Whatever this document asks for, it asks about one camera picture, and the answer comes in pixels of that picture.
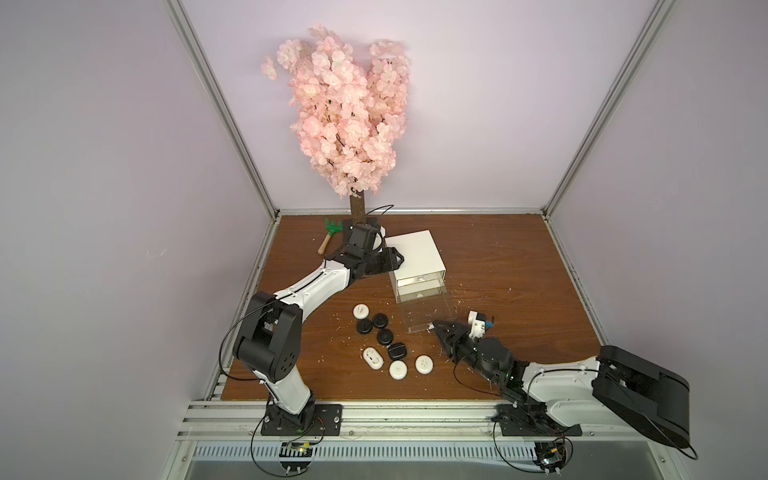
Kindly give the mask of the white three-drawer cabinet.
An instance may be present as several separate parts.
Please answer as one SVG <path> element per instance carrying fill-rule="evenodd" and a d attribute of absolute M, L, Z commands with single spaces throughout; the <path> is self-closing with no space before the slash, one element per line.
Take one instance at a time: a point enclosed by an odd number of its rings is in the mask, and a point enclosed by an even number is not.
<path fill-rule="evenodd" d="M 392 236 L 386 243 L 404 257 L 399 268 L 390 273 L 398 303 L 445 292 L 446 267 L 429 230 Z"/>

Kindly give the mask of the black earphone case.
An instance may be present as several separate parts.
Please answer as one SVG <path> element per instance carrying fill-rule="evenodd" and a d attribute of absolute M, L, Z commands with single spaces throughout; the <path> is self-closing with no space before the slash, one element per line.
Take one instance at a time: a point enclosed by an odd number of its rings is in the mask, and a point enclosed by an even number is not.
<path fill-rule="evenodd" d="M 367 335 L 373 330 L 373 323 L 368 318 L 360 319 L 356 324 L 356 331 L 361 335 Z"/>
<path fill-rule="evenodd" d="M 377 329 L 385 329 L 389 324 L 389 317 L 384 313 L 376 313 L 371 319 L 372 325 Z"/>
<path fill-rule="evenodd" d="M 377 333 L 377 341 L 382 346 L 389 346 L 393 343 L 394 334 L 388 328 L 380 329 Z"/>
<path fill-rule="evenodd" d="M 408 348 L 403 342 L 394 342 L 387 348 L 387 353 L 392 361 L 400 361 L 408 354 Z"/>

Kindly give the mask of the clear drawer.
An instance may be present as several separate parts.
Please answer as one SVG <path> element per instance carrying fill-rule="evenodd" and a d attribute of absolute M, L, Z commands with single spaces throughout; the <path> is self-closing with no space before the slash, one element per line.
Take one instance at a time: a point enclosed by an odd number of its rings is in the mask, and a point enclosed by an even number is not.
<path fill-rule="evenodd" d="M 399 304 L 400 318 L 409 334 L 427 331 L 434 321 L 450 321 L 457 318 L 452 295 L 441 290 L 435 295 L 419 293 L 414 299 Z"/>

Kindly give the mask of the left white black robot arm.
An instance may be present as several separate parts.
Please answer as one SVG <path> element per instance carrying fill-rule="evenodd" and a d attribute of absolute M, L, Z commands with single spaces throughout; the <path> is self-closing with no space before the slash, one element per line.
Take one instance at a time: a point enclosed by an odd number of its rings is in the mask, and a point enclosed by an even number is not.
<path fill-rule="evenodd" d="M 297 367 L 304 321 L 356 281 L 393 272 L 403 263 L 404 256 L 386 245 L 382 226 L 353 224 L 341 246 L 314 271 L 283 290 L 251 297 L 232 355 L 267 387 L 271 419 L 306 431 L 315 418 L 315 396 Z"/>

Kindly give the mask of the green toy rake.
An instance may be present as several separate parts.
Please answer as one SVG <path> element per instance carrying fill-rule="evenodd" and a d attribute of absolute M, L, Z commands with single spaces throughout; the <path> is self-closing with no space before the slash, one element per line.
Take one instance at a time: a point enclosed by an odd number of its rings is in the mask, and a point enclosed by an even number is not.
<path fill-rule="evenodd" d="M 342 221 L 334 221 L 334 220 L 326 218 L 325 219 L 325 229 L 326 229 L 325 237 L 324 237 L 322 243 L 320 244 L 320 246 L 319 246 L 319 248 L 317 250 L 317 253 L 319 255 L 324 255 L 326 250 L 327 250 L 327 247 L 328 247 L 330 241 L 333 238 L 333 236 L 335 234 L 343 231 L 343 222 Z"/>

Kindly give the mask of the white round earphone case top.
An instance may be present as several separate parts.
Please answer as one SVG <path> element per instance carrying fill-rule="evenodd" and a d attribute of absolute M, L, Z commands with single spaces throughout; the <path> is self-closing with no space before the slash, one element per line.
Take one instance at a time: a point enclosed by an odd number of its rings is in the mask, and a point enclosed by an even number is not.
<path fill-rule="evenodd" d="M 360 303 L 353 308 L 353 316 L 357 320 L 366 319 L 369 316 L 369 313 L 370 313 L 370 309 L 366 304 Z"/>

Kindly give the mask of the white round earphone case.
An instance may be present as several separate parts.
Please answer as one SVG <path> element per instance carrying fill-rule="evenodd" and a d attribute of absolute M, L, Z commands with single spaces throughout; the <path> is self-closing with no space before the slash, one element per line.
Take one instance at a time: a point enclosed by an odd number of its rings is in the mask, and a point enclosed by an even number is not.
<path fill-rule="evenodd" d="M 369 313 L 370 313 L 370 309 L 366 304 L 360 303 L 353 308 L 353 316 L 357 320 L 366 319 L 369 316 Z"/>
<path fill-rule="evenodd" d="M 408 367 L 402 360 L 396 360 L 390 364 L 388 371 L 392 379 L 399 381 L 407 376 Z"/>
<path fill-rule="evenodd" d="M 421 375 L 428 375 L 434 369 L 434 361 L 428 355 L 420 355 L 414 361 L 416 371 Z"/>

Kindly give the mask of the white round earphone case bottom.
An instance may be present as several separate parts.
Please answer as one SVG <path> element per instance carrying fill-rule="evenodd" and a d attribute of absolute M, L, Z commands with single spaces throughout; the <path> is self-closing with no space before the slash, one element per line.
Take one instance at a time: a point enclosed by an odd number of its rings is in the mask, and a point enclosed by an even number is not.
<path fill-rule="evenodd" d="M 407 376 L 408 367 L 402 360 L 396 360 L 390 364 L 388 371 L 392 379 L 399 381 Z"/>

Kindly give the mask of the white oval earphone case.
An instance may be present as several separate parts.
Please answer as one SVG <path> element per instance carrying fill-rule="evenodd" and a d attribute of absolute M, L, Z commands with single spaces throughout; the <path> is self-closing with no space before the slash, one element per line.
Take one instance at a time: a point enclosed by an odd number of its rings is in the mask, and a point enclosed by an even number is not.
<path fill-rule="evenodd" d="M 372 370 L 380 370 L 384 366 L 384 359 L 374 347 L 363 350 L 361 357 Z"/>

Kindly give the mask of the right circuit board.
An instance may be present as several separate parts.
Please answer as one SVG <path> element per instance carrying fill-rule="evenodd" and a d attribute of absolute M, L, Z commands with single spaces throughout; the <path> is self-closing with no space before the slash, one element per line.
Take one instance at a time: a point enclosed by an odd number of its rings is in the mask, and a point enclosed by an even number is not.
<path fill-rule="evenodd" d="M 568 462 L 568 448 L 565 442 L 536 442 L 533 463 L 545 474 L 562 475 L 562 469 Z"/>

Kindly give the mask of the circuit board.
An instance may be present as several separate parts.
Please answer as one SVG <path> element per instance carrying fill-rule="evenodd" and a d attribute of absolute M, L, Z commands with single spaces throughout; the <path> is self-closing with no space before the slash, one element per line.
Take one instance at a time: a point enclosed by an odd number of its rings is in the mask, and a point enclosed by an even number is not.
<path fill-rule="evenodd" d="M 545 474 L 562 475 L 562 469 L 568 462 L 568 448 L 565 442 L 536 442 L 533 463 Z"/>
<path fill-rule="evenodd" d="M 304 474 L 313 461 L 316 444 L 310 442 L 285 442 L 278 453 L 278 462 L 286 477 Z"/>

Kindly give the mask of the pink blossom artificial tree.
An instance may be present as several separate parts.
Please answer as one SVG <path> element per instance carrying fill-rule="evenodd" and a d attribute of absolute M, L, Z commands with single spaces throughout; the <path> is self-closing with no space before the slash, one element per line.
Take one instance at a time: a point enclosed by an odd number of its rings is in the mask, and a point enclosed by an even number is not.
<path fill-rule="evenodd" d="M 406 131 L 410 61 L 398 41 L 369 46 L 370 65 L 354 47 L 317 24 L 310 40 L 288 39 L 261 65 L 277 80 L 289 76 L 297 120 L 290 129 L 318 172 L 341 198 L 353 222 L 367 217 L 365 195 L 377 192 L 397 163 L 396 142 Z"/>

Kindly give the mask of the left circuit board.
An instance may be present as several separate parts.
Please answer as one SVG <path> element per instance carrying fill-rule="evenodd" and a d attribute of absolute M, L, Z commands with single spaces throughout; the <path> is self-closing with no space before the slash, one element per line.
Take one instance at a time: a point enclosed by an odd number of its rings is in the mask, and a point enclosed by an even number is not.
<path fill-rule="evenodd" d="M 278 462 L 286 477 L 304 474 L 313 461 L 316 444 L 310 442 L 285 442 L 278 453 Z"/>

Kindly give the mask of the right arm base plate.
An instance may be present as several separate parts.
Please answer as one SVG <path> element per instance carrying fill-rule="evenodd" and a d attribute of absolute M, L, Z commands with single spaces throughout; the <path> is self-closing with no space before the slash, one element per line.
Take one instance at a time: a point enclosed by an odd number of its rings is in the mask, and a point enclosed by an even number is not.
<path fill-rule="evenodd" d="M 503 436 L 524 437 L 579 437 L 583 430 L 579 424 L 563 426 L 552 419 L 542 408 L 497 404 L 491 420 L 497 422 Z"/>

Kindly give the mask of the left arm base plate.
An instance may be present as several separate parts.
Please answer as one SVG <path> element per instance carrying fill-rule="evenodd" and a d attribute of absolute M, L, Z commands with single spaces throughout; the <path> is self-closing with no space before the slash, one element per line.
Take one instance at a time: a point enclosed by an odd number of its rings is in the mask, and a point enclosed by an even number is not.
<path fill-rule="evenodd" d="M 313 404 L 299 414 L 290 414 L 275 404 L 266 407 L 259 427 L 261 436 L 338 436 L 342 423 L 341 404 Z"/>

